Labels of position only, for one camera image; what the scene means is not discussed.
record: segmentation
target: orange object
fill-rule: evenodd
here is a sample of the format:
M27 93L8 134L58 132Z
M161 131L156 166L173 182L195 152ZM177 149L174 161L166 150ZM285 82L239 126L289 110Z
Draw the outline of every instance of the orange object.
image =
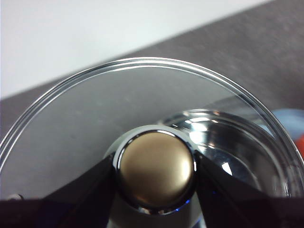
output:
M295 144L299 149L302 157L304 158L304 134L302 134L302 136L297 141L295 141Z

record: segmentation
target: gray carpet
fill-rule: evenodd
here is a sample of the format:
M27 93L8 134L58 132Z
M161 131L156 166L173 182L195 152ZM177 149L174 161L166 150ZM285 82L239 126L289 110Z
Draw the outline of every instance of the gray carpet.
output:
M196 63L239 83L270 109L304 109L303 12L302 0L273 1L119 58L154 56ZM1 138L56 82L1 101Z

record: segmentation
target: white wall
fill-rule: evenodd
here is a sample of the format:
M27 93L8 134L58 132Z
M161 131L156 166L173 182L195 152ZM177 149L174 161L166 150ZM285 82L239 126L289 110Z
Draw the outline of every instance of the white wall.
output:
M2 0L1 98L269 0Z

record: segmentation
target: metal knob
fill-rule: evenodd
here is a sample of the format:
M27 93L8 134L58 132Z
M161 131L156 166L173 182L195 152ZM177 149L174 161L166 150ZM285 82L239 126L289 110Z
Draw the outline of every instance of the metal knob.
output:
M185 143L173 134L151 132L132 140L120 161L122 184L139 204L153 208L178 202L194 174Z

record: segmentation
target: gold button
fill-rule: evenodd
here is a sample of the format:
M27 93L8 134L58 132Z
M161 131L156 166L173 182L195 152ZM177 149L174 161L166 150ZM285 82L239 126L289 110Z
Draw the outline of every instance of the gold button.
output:
M122 183L139 203L150 207L175 204L190 185L194 167L188 147L165 133L146 133L125 149Z

